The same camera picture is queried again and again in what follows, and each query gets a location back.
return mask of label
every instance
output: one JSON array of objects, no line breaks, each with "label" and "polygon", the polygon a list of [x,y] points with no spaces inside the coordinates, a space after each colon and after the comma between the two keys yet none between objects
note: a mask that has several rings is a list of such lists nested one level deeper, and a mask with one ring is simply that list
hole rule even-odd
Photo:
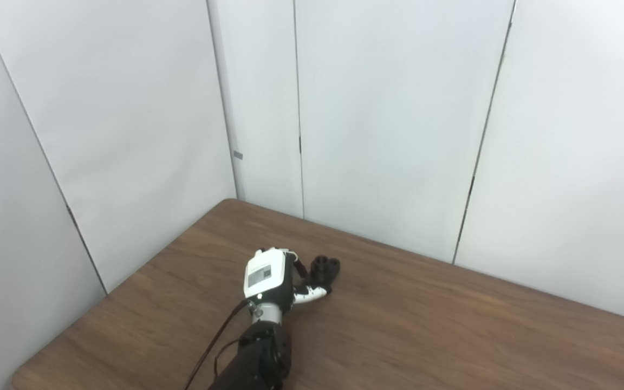
[{"label": "label", "polygon": [[265,281],[269,277],[271,277],[271,264],[264,266],[260,269],[257,269],[257,271],[252,272],[247,277],[247,285],[248,287],[254,286],[255,284],[261,281]]}]

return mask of white partition panel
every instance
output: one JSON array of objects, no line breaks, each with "label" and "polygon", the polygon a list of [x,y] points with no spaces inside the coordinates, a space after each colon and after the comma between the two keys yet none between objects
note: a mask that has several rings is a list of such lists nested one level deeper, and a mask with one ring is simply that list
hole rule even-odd
[{"label": "white partition panel", "polygon": [[293,0],[209,0],[238,197],[302,217]]},{"label": "white partition panel", "polygon": [[0,390],[102,296],[0,60]]},{"label": "white partition panel", "polygon": [[624,1],[518,2],[456,264],[624,315]]},{"label": "white partition panel", "polygon": [[205,0],[0,0],[0,50],[109,289],[235,195]]},{"label": "white partition panel", "polygon": [[298,0],[305,218],[450,262],[511,0]]}]

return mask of robotic hand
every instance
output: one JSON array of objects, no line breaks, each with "label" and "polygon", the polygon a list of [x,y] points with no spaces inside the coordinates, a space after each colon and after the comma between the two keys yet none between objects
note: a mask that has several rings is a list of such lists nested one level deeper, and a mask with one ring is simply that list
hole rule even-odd
[{"label": "robotic hand", "polygon": [[[298,286],[293,285],[293,269],[303,279]],[[331,293],[332,282],[339,271],[339,260],[326,256],[315,257],[307,272],[295,252],[278,248],[257,250],[245,271],[245,300],[230,316],[232,318],[246,305],[252,314],[252,325],[236,341],[237,355],[217,375],[209,390],[280,390],[290,373],[291,363],[290,335],[281,327],[283,314],[294,304],[311,302]],[[227,323],[218,331],[206,353]],[[189,387],[206,353],[192,371],[185,388]]]}]

